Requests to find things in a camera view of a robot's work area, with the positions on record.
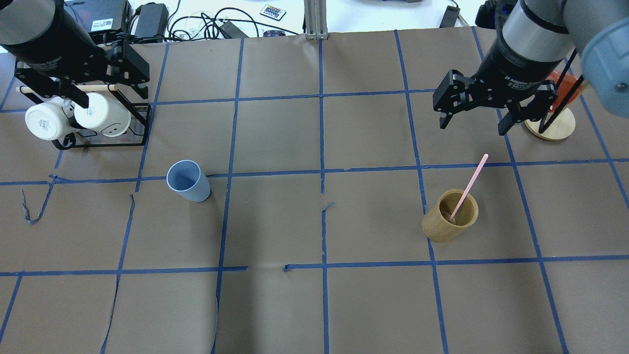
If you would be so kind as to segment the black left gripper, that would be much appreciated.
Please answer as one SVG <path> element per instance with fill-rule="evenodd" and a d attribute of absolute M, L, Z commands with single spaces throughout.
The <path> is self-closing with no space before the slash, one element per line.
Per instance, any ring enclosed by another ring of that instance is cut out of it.
<path fill-rule="evenodd" d="M 58 96 L 88 109 L 88 94 L 78 86 L 95 81 L 124 85 L 149 98 L 150 65 L 127 42 L 114 42 L 107 50 L 53 46 L 15 57 L 14 76 L 43 98 Z"/>

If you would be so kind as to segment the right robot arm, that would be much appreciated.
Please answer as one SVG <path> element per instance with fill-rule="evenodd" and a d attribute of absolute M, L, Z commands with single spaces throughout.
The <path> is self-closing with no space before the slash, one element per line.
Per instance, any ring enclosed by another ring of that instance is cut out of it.
<path fill-rule="evenodd" d="M 628 116 L 628 2 L 626 0 L 490 0 L 478 24 L 496 39 L 478 71 L 466 78 L 449 70 L 432 96 L 440 128 L 477 107 L 506 108 L 497 126 L 505 135 L 524 121 L 544 121 L 559 96 L 552 71 L 569 50 L 582 75 L 613 115 Z"/>

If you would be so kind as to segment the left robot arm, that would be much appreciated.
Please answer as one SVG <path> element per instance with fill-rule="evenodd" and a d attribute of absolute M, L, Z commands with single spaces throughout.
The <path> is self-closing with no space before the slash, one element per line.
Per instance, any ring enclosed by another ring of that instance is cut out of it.
<path fill-rule="evenodd" d="M 150 65 L 128 42 L 104 50 L 64 9 L 62 0 L 3 0 L 1 46 L 15 56 L 14 76 L 36 94 L 88 107 L 78 84 L 102 81 L 132 87 L 148 99 Z"/>

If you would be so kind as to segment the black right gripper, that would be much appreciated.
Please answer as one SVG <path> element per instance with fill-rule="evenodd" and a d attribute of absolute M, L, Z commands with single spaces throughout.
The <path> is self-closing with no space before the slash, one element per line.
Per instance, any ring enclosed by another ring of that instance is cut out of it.
<path fill-rule="evenodd" d="M 497 132 L 505 136 L 524 121 L 524 115 L 541 114 L 557 98 L 556 84 L 548 79 L 559 61 L 534 62 L 515 54 L 492 49 L 476 74 L 466 77 L 449 70 L 432 96 L 432 108 L 439 113 L 439 127 L 445 129 L 452 117 L 477 107 L 508 108 Z M 527 105 L 516 109 L 530 99 Z"/>

